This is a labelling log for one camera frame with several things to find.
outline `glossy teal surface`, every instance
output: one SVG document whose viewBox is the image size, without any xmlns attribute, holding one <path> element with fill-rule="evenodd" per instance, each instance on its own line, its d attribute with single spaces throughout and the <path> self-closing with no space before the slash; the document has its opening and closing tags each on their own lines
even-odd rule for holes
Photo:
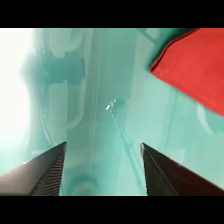
<svg viewBox="0 0 224 224">
<path fill-rule="evenodd" d="M 61 195 L 146 195 L 140 143 L 224 187 L 224 119 L 147 71 L 174 28 L 0 29 L 0 174 L 68 142 Z"/>
</svg>

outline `red fabric corner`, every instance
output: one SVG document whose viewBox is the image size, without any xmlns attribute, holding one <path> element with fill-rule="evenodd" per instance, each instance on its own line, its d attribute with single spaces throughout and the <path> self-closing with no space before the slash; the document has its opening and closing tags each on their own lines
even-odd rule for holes
<svg viewBox="0 0 224 224">
<path fill-rule="evenodd" d="M 150 72 L 224 116 L 224 28 L 200 28 L 171 42 Z"/>
</svg>

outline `red cloth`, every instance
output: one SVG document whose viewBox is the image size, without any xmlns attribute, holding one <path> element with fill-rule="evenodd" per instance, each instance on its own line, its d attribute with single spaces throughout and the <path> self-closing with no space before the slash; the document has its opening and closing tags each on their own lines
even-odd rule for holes
<svg viewBox="0 0 224 224">
<path fill-rule="evenodd" d="M 150 72 L 224 116 L 224 28 L 200 28 L 172 41 Z"/>
</svg>

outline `teal surface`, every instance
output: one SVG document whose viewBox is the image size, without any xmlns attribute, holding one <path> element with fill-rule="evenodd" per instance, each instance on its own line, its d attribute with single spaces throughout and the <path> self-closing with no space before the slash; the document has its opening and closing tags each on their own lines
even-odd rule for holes
<svg viewBox="0 0 224 224">
<path fill-rule="evenodd" d="M 147 71 L 173 31 L 0 29 L 0 174 L 67 141 L 61 195 L 146 195 L 144 142 L 223 188 L 223 117 Z"/>
</svg>

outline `dark triangular object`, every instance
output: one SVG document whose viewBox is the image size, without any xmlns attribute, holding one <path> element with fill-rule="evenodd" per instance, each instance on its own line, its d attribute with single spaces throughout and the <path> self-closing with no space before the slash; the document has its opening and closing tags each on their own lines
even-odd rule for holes
<svg viewBox="0 0 224 224">
<path fill-rule="evenodd" d="M 59 195 L 66 143 L 0 177 L 0 195 Z"/>
<path fill-rule="evenodd" d="M 155 149 L 142 144 L 149 196 L 224 196 L 224 191 Z"/>
</svg>

